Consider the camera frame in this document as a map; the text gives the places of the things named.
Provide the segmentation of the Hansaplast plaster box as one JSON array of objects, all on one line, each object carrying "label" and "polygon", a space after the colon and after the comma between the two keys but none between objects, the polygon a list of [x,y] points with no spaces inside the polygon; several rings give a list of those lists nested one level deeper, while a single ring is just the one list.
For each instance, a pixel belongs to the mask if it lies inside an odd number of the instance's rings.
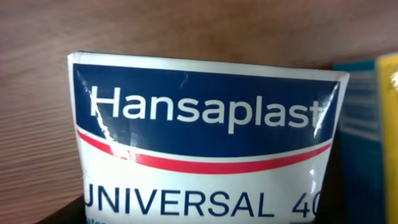
[{"label": "Hansaplast plaster box", "polygon": [[75,52],[87,223],[313,223],[349,75]]}]

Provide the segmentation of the blue yellow VapoDrops box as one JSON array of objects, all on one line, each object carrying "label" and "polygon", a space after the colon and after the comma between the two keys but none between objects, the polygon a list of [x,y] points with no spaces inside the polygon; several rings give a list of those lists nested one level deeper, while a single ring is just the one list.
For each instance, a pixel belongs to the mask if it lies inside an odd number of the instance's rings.
[{"label": "blue yellow VapoDrops box", "polygon": [[333,68],[350,74],[338,126],[347,219],[397,224],[397,53]]}]

